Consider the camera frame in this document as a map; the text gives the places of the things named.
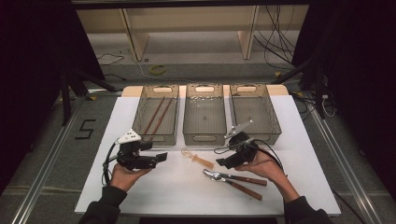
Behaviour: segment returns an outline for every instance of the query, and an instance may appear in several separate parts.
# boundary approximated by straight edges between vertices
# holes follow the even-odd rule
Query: floor
[[[265,32],[262,34],[267,38],[270,35]],[[287,37],[291,43],[295,43],[298,32],[289,31]],[[106,82],[119,88],[212,79],[224,84],[270,82],[276,78],[276,72],[285,74],[290,69],[290,65],[274,54],[265,54],[257,40],[254,41],[250,59],[242,59],[236,32],[151,34],[140,64],[132,60],[126,35],[89,35],[89,39],[104,73],[108,75]],[[268,63],[282,69],[271,67]],[[153,64],[164,64],[166,72],[160,76],[151,75],[149,67]],[[289,92],[299,91],[298,79],[299,76],[284,83]],[[98,91],[101,88],[90,82],[86,86],[92,90],[89,95],[91,98],[72,99],[73,108],[78,110],[74,111],[75,119],[67,130],[61,128],[62,102],[55,102],[40,137],[35,141],[35,149],[26,155],[0,197],[0,223],[11,223],[19,214],[29,189],[34,188],[43,173],[47,175],[42,180],[42,188],[38,188],[37,198],[28,206],[30,210],[26,212],[26,223],[78,222],[80,215],[74,213],[74,207],[91,169],[111,108],[120,95],[119,92]],[[396,202],[360,154],[359,146],[343,122],[342,114],[332,115],[332,111],[329,111],[330,116],[326,115],[323,121],[316,119],[316,111],[312,107],[297,100],[295,103],[331,188],[344,200],[334,196],[342,215],[333,217],[332,221],[339,224],[361,223],[359,216],[366,223],[396,223]],[[83,122],[85,128],[94,131],[89,139],[80,140],[79,137],[86,136],[80,131]],[[324,133],[331,133],[333,138],[327,139]],[[59,139],[58,136],[62,134],[64,138]],[[336,158],[340,152],[346,159],[347,169]],[[49,162],[48,155],[52,155],[52,162]],[[47,171],[41,170],[43,164],[48,165]],[[357,211],[358,216],[353,214],[348,205]],[[138,223],[138,220],[139,217],[121,217],[118,223]]]

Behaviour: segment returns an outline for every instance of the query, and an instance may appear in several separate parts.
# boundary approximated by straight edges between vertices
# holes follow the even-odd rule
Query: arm
[[[237,166],[235,170],[249,171],[272,181],[285,201],[285,214],[288,214],[291,223],[332,223],[325,211],[315,211],[306,198],[298,194],[280,167],[268,155],[258,151],[253,162]]]
[[[110,184],[102,189],[102,198],[90,203],[78,224],[116,223],[120,214],[119,206],[126,198],[127,191],[150,170],[129,171],[117,163]]]

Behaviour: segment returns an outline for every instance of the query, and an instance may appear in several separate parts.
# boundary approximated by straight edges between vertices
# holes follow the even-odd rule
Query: tongs
[[[262,200],[262,195],[260,195],[259,193],[255,192],[251,189],[247,189],[244,186],[239,185],[229,179],[235,179],[235,180],[245,181],[245,182],[252,183],[252,184],[266,186],[267,181],[265,181],[265,180],[260,180],[260,179],[255,179],[255,178],[247,178],[247,177],[238,176],[238,175],[227,175],[227,174],[223,174],[223,173],[219,173],[219,172],[208,171],[206,169],[204,169],[203,172],[204,172],[204,175],[206,175],[207,177],[209,177],[210,179],[212,179],[214,181],[225,182],[225,183],[233,186],[234,188],[243,191],[244,193],[250,195],[251,197],[253,197],[259,201]]]

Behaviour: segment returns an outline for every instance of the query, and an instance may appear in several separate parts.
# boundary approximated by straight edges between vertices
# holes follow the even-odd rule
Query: black sweater
[[[120,214],[119,205],[127,193],[121,189],[107,186],[102,189],[99,202],[92,202],[78,224],[109,224],[116,223]],[[315,211],[304,196],[285,204],[285,213],[291,223],[295,224],[327,224],[332,223],[322,209]]]

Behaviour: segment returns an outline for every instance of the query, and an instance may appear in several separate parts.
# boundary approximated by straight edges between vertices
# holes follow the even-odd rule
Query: white desk leg
[[[245,31],[238,31],[239,43],[242,49],[244,59],[250,58],[251,46],[253,44],[253,35],[256,28],[257,17],[259,16],[259,6],[251,7],[250,23]]]
[[[131,17],[128,16],[127,9],[120,9],[120,14],[125,26],[125,33],[128,36],[129,44],[131,46],[131,52],[134,55],[134,61],[140,62],[142,61],[143,53],[145,52],[146,45],[149,41],[149,33],[134,32]]]

